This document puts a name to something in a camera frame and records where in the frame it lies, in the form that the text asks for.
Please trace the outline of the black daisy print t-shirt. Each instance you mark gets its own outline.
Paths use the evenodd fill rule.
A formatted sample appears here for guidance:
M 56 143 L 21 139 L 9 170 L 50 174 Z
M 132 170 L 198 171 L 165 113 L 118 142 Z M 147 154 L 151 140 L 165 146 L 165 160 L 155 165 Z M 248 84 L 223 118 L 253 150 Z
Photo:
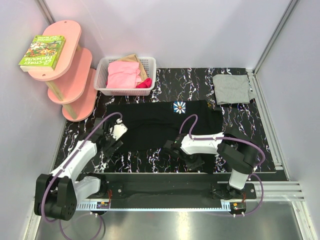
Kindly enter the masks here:
M 185 162 L 162 149 L 179 133 L 211 135 L 223 131 L 223 113 L 206 100 L 110 104 L 105 115 L 119 112 L 128 128 L 121 137 L 123 145 L 104 158 L 110 173 L 186 173 Z

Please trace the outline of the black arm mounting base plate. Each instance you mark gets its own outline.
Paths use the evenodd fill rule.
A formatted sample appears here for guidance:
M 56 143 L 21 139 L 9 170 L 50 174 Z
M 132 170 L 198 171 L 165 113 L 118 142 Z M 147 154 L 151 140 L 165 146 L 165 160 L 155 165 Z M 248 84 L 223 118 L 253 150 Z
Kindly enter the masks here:
M 229 190 L 229 174 L 224 173 L 106 174 L 105 177 L 105 192 L 86 200 L 110 200 L 114 211 L 229 211 L 230 202 L 257 199 L 252 183 L 246 183 L 243 190 Z

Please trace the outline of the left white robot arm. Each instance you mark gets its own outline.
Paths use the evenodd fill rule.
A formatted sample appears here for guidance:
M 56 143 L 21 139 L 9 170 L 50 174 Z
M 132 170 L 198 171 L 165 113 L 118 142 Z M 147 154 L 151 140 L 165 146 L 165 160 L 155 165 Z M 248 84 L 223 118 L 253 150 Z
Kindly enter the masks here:
M 70 220 L 77 205 L 90 196 L 103 198 L 108 193 L 106 177 L 82 173 L 87 163 L 102 151 L 112 156 L 122 146 L 127 132 L 121 118 L 115 121 L 99 118 L 92 132 L 84 135 L 67 158 L 51 173 L 36 179 L 33 211 L 48 221 Z

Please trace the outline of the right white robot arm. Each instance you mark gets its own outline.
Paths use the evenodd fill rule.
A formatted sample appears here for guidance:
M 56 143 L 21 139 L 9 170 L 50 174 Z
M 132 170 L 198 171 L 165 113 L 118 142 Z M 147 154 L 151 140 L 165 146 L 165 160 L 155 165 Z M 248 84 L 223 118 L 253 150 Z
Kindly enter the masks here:
M 221 156 L 231 167 L 231 174 L 225 186 L 211 187 L 213 196 L 220 200 L 244 200 L 247 180 L 266 159 L 264 152 L 248 136 L 232 132 L 180 133 L 175 140 L 166 141 L 162 149 L 171 157 L 183 160 L 190 171 L 204 163 L 201 155 Z

